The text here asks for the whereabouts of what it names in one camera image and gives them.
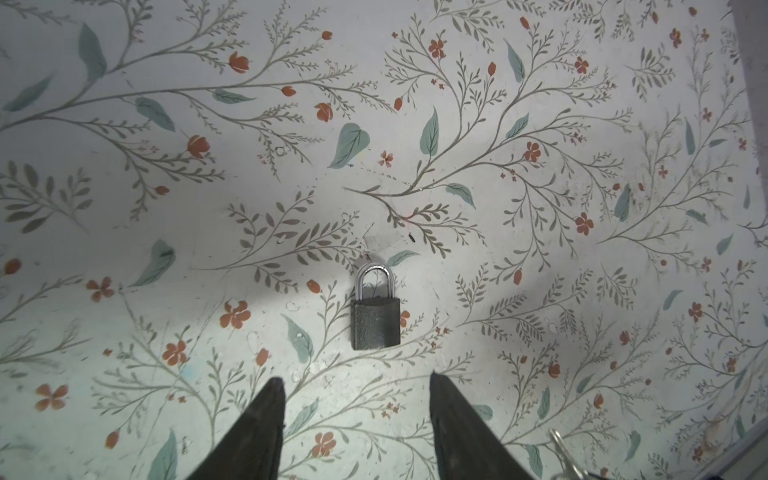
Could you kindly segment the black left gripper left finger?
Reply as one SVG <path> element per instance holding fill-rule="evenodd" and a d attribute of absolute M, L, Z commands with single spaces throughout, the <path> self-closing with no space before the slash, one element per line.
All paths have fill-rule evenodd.
<path fill-rule="evenodd" d="M 285 409 L 284 382 L 270 378 L 188 479 L 277 479 Z"/>

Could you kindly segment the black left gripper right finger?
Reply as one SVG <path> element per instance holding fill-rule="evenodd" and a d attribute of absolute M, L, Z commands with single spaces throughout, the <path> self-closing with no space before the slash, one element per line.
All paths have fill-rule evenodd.
<path fill-rule="evenodd" d="M 441 479 L 529 479 L 445 375 L 430 376 L 430 419 Z"/>

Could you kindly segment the black padlock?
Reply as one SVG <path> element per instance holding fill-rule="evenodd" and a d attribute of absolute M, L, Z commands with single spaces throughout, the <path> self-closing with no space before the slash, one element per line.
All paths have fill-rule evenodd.
<path fill-rule="evenodd" d="M 385 277 L 386 294 L 383 297 L 364 296 L 364 280 L 373 272 Z M 400 344 L 401 304 L 396 297 L 395 277 L 389 266 L 372 262 L 360 268 L 351 307 L 351 343 L 355 351 L 379 350 Z"/>

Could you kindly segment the silver key with ring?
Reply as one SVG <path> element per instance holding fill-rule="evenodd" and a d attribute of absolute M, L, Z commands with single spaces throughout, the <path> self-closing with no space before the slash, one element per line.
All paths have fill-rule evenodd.
<path fill-rule="evenodd" d="M 567 449 L 561 434 L 555 429 L 551 429 L 549 434 L 554 444 L 556 455 L 560 459 L 562 466 L 562 472 L 555 474 L 553 478 L 567 480 L 590 479 L 590 474 L 587 470 L 578 464 L 571 452 Z"/>

